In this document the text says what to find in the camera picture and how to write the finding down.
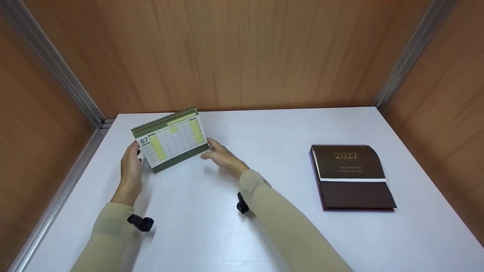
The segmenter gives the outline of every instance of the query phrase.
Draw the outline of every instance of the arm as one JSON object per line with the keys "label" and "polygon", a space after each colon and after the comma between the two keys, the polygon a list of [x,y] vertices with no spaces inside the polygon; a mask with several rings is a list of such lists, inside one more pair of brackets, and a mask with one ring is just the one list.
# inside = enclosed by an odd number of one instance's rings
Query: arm
{"label": "arm", "polygon": [[292,271],[352,272],[318,229],[223,145],[209,138],[213,151],[202,154],[239,178],[242,196]]}
{"label": "arm", "polygon": [[143,189],[139,146],[132,143],[121,159],[121,182],[110,203],[102,209],[91,238],[71,272],[117,272],[132,235],[138,231],[128,223],[136,198]]}

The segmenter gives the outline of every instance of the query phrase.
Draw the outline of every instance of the calendar page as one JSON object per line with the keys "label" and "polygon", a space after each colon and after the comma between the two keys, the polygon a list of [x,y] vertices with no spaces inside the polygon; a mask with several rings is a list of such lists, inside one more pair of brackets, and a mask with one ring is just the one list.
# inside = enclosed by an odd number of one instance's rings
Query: calendar page
{"label": "calendar page", "polygon": [[168,123],[168,126],[138,137],[136,141],[153,169],[165,162],[174,162],[169,165],[171,166],[191,157],[192,154],[189,156],[184,154],[204,145],[206,145],[204,150],[208,149],[207,138],[198,114]]}

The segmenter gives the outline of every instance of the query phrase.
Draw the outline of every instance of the human hand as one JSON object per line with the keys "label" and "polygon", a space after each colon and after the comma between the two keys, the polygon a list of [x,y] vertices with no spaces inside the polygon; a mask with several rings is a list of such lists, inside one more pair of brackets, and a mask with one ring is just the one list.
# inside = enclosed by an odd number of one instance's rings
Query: human hand
{"label": "human hand", "polygon": [[204,160],[211,159],[215,164],[226,169],[237,179],[240,179],[243,172],[250,169],[243,161],[239,160],[219,142],[212,138],[207,138],[207,141],[212,145],[212,151],[203,153],[200,158]]}
{"label": "human hand", "polygon": [[111,202],[133,207],[143,190],[141,176],[143,169],[138,155],[141,151],[136,141],[128,146],[121,158],[121,181]]}

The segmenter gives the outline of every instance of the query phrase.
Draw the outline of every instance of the long sleeve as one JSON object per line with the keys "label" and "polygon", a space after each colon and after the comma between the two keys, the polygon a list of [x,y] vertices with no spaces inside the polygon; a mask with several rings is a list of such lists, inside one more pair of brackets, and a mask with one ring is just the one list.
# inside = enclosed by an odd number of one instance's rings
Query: long sleeve
{"label": "long sleeve", "polygon": [[71,272],[118,272],[124,251],[136,230],[128,223],[132,207],[107,203],[92,229],[91,238]]}
{"label": "long sleeve", "polygon": [[240,178],[242,196],[292,271],[352,272],[318,229],[253,170]]}

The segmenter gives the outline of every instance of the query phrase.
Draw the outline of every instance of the brown desk calendar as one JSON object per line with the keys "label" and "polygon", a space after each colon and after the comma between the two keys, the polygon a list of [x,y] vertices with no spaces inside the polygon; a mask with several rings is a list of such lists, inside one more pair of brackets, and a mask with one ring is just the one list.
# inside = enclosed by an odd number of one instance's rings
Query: brown desk calendar
{"label": "brown desk calendar", "polygon": [[377,153],[367,145],[312,145],[311,162],[325,211],[396,208]]}

